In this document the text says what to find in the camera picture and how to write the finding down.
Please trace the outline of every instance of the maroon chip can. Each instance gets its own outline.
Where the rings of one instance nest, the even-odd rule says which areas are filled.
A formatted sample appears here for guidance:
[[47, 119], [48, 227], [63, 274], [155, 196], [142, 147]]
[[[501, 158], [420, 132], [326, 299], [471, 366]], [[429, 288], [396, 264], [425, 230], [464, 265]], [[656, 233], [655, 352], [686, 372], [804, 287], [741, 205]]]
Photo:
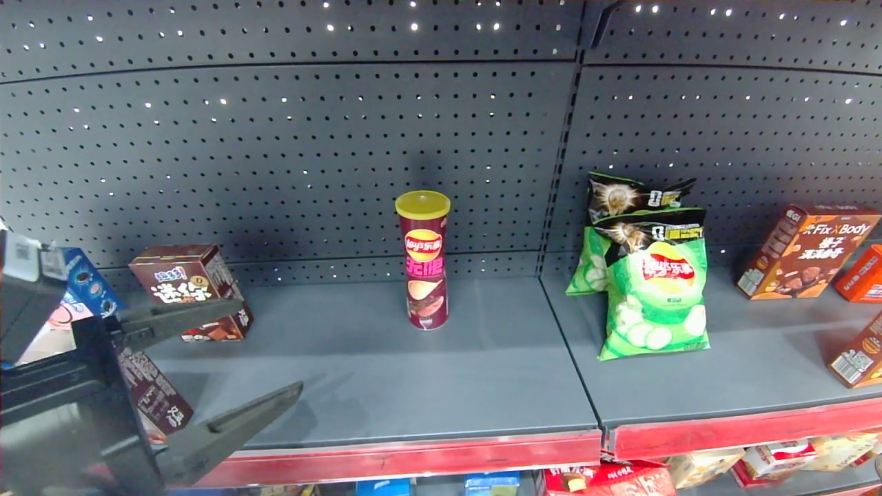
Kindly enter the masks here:
[[404, 238], [407, 313], [422, 330], [447, 321], [444, 241], [450, 199], [439, 192], [406, 192], [395, 200]]

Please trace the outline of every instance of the orange snack box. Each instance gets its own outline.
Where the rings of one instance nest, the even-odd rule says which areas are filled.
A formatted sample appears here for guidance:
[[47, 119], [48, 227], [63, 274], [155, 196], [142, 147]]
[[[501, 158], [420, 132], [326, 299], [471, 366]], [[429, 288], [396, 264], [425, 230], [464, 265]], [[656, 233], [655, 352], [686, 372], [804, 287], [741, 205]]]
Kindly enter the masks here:
[[874, 244], [835, 288], [850, 302], [882, 303], [882, 244]]
[[882, 312], [827, 368], [848, 387], [882, 384]]
[[814, 298], [879, 221], [863, 205], [790, 205], [738, 280], [753, 299]]

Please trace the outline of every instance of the lay's logo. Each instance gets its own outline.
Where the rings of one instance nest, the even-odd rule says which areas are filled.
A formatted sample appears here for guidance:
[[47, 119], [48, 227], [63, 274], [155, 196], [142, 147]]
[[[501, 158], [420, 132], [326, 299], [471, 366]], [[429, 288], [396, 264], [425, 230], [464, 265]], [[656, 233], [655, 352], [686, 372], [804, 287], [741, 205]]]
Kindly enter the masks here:
[[429, 262], [441, 254], [441, 235], [430, 229], [412, 229], [404, 236], [407, 255], [418, 262]]

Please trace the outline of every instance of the potato chip bag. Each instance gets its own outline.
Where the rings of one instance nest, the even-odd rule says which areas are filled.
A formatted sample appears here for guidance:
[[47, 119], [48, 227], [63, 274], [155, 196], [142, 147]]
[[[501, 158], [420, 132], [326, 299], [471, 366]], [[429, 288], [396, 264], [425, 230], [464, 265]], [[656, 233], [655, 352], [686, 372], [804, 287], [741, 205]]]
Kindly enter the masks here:
[[610, 242], [607, 339], [599, 358], [707, 349], [702, 208], [672, 208], [598, 221]]
[[606, 290], [608, 281], [604, 257], [610, 241], [594, 230], [596, 222], [612, 215], [680, 207], [680, 198], [689, 193], [695, 184], [695, 179], [690, 179], [663, 190], [653, 190], [640, 181], [598, 172], [588, 173], [588, 180], [591, 190], [588, 195], [582, 253], [579, 256], [579, 266], [566, 289], [566, 294], [570, 296], [590, 295]]

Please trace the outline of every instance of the brown snack box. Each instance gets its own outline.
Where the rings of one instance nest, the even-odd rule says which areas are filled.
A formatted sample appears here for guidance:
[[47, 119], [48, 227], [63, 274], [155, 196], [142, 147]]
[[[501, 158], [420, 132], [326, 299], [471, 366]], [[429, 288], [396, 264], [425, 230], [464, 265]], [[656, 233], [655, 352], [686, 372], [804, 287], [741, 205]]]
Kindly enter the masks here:
[[238, 341], [254, 321], [217, 244], [154, 246], [138, 255], [129, 268], [156, 303], [205, 301], [214, 297], [242, 301], [239, 312], [181, 334], [186, 342]]
[[848, 387], [882, 384], [882, 312], [827, 368]]
[[116, 353], [119, 369], [131, 387], [147, 437], [165, 443], [165, 437], [180, 431], [193, 418], [193, 408], [156, 368], [143, 351], [123, 348]]
[[882, 216], [862, 205], [790, 205], [738, 280], [750, 299], [820, 295]]

